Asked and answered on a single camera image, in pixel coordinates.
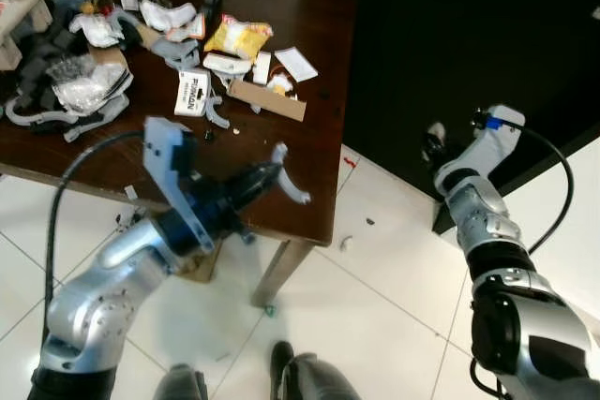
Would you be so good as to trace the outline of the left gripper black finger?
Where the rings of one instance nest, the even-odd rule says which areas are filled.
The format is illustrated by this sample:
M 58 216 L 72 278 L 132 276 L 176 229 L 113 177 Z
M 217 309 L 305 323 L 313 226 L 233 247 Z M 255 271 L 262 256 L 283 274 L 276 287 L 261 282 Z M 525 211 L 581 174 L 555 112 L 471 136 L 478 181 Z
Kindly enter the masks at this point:
M 227 206 L 232 215 L 241 212 L 266 193 L 274 189 L 274 185 L 227 185 Z
M 228 195 L 259 196 L 276 184 L 281 170 L 281 163 L 257 163 L 246 166 L 228 179 Z

